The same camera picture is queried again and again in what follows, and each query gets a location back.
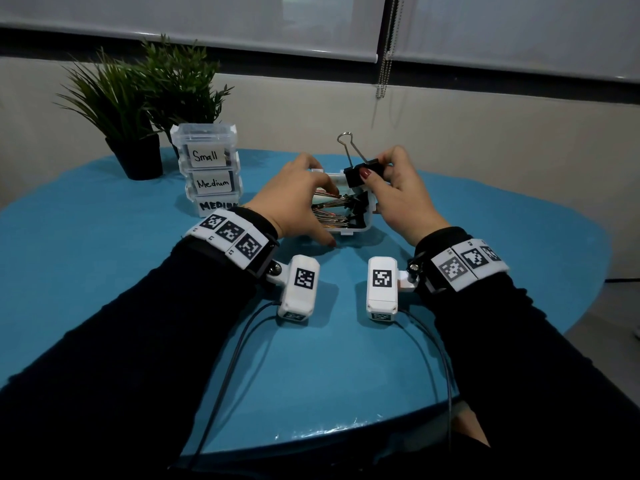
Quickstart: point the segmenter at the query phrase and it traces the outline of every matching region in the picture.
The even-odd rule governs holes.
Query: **black long-sleeve shirt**
[[[261,216],[236,211],[275,233]],[[460,228],[441,230],[417,252],[435,255],[467,238]],[[22,468],[164,470],[179,457],[220,348],[256,293],[248,273],[222,253],[208,254],[182,241],[162,265],[9,380],[0,391],[5,465],[20,459]],[[203,314],[185,276],[232,298]],[[640,410],[507,274],[458,293],[419,292],[495,454],[539,463],[578,450],[640,451]]]

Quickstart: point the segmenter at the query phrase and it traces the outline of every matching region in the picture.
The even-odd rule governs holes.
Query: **white marker band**
[[[431,262],[455,291],[509,270],[509,266],[482,239],[460,242],[433,257]]]
[[[251,222],[233,212],[217,209],[185,233],[208,242],[224,252],[240,269],[245,269],[268,243],[268,238]]]

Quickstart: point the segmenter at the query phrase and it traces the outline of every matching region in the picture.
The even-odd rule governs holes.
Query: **blue table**
[[[294,156],[258,150],[240,155],[243,201]],[[173,153],[163,156],[165,175],[157,180],[128,180],[107,157],[64,173],[2,211],[0,381],[158,266],[198,220]],[[318,160],[327,171],[347,163],[334,155]],[[565,332],[587,310],[611,253],[601,228],[553,203],[471,180],[421,176],[444,217],[488,241],[558,330]],[[331,435],[446,400],[442,365],[427,339],[405,317],[402,330],[365,314],[368,259],[406,262],[411,247],[375,216],[370,231],[340,238],[337,250],[288,239],[277,258],[288,262],[299,253],[321,265],[316,311],[306,325],[261,322],[274,309],[256,320],[205,454]],[[433,327],[433,316],[406,298]],[[245,319],[259,305],[252,303]],[[215,367],[185,454],[200,439],[238,335],[235,330]]]

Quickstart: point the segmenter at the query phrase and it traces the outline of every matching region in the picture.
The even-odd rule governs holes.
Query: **stack of plastic containers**
[[[243,187],[236,125],[185,123],[171,129],[171,139],[187,179],[187,198],[200,217],[238,205]]]

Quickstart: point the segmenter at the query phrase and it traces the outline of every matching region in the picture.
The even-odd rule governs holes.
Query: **white camera device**
[[[284,288],[278,307],[279,317],[303,322],[313,314],[319,275],[320,263],[302,254],[293,256],[289,264],[271,262],[266,279]]]
[[[410,281],[395,259],[376,256],[369,259],[367,276],[367,315],[378,322],[393,322],[398,313],[398,292],[414,291],[418,280]]]

